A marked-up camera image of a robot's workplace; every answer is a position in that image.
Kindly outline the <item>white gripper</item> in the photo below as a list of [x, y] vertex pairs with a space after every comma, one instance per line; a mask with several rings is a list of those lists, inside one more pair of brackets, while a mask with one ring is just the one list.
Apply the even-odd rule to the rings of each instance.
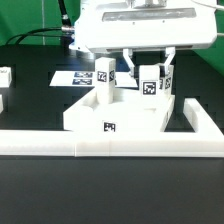
[[133, 51], [165, 48], [165, 61], [159, 64], [164, 78], [176, 48], [207, 48], [216, 40], [216, 4], [217, 0], [88, 0], [75, 22], [74, 47], [93, 53], [123, 50], [131, 77]]

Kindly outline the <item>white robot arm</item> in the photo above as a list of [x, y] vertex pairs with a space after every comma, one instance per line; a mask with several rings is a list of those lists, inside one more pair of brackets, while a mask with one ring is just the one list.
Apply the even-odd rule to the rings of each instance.
[[207, 48], [217, 38], [217, 0], [82, 0], [70, 47], [85, 53], [164, 50], [168, 65], [177, 49]]

